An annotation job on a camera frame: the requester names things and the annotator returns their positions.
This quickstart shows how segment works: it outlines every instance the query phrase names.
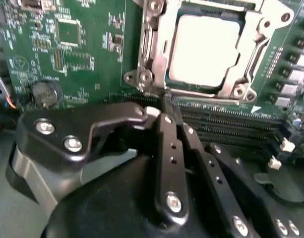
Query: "orange wire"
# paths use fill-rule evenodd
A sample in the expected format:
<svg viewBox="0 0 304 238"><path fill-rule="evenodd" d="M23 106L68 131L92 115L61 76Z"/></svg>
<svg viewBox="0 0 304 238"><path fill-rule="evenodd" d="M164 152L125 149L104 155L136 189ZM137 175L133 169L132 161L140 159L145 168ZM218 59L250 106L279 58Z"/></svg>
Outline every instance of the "orange wire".
<svg viewBox="0 0 304 238"><path fill-rule="evenodd" d="M11 108L16 109L16 106L13 104L11 98L6 97L6 101L7 101L7 103L11 106Z"/></svg>

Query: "green circuit board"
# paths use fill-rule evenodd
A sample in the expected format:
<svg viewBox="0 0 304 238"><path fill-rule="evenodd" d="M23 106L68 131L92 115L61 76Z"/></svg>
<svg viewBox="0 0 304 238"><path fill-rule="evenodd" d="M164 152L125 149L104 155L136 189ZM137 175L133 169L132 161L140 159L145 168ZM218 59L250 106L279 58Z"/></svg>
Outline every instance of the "green circuit board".
<svg viewBox="0 0 304 238"><path fill-rule="evenodd" d="M304 114L301 93L288 108L280 108L271 100L281 78L280 70L290 66L286 55L300 53L294 43L296 38L304 37L304 1L282 2L294 11L294 20L273 34L252 85L258 94L256 101L238 106L196 102L197 105L267 118L282 117L292 111ZM51 81L60 89L58 103L52 108L136 95L138 91L124 83L123 75L137 67L142 8L133 0L53 3L54 9L41 14L0 0L5 14L0 33L16 95L29 94L30 85L36 81ZM24 110L36 108L34 103L24 106Z"/></svg>

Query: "black cable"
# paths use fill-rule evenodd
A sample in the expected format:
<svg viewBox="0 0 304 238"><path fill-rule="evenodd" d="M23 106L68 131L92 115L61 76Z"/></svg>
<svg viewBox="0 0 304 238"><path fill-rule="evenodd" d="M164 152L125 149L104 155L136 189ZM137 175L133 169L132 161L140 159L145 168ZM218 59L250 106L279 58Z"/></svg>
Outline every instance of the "black cable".
<svg viewBox="0 0 304 238"><path fill-rule="evenodd" d="M292 202L288 201L282 197L280 197L274 190L273 185L266 184L264 186L266 192L273 197L273 199L279 203L281 203L284 206L290 207L290 208L304 208L304 201L301 202Z"/></svg>

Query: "white slot latch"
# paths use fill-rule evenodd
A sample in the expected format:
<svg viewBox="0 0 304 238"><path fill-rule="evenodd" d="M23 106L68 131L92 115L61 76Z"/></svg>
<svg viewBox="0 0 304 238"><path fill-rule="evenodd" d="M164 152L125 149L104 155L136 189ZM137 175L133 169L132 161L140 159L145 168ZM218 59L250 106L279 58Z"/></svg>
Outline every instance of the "white slot latch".
<svg viewBox="0 0 304 238"><path fill-rule="evenodd" d="M274 155L270 159L269 163L267 163L268 167L273 170L279 170L282 166L281 161L277 160Z"/></svg>
<svg viewBox="0 0 304 238"><path fill-rule="evenodd" d="M295 149L294 143L288 141L285 137L282 141L282 144L280 145L280 148L282 151L291 152Z"/></svg>

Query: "motherboard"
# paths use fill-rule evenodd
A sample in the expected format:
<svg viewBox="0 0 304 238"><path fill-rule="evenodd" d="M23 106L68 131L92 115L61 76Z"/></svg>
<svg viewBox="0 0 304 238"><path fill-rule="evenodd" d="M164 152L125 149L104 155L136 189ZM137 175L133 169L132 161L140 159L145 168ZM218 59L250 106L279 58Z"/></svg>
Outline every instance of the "motherboard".
<svg viewBox="0 0 304 238"><path fill-rule="evenodd" d="M304 128L304 0L0 0L0 33L23 112L170 94L203 141Z"/></svg>

